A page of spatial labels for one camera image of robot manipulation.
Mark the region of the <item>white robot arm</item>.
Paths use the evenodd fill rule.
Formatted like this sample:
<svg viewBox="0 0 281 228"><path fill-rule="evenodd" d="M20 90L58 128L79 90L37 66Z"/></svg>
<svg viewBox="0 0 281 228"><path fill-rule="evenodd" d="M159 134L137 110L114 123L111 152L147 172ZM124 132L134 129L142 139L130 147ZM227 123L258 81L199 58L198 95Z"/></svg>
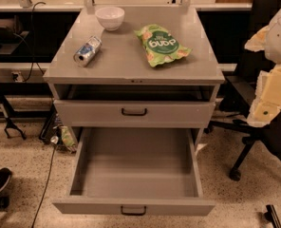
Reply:
<svg viewBox="0 0 281 228"><path fill-rule="evenodd" d="M267 26L247 41L245 49L254 52L263 50L265 57L275 63L270 72L259 72L255 98L247 117L250 126L263 127L281 111L281 9Z"/></svg>

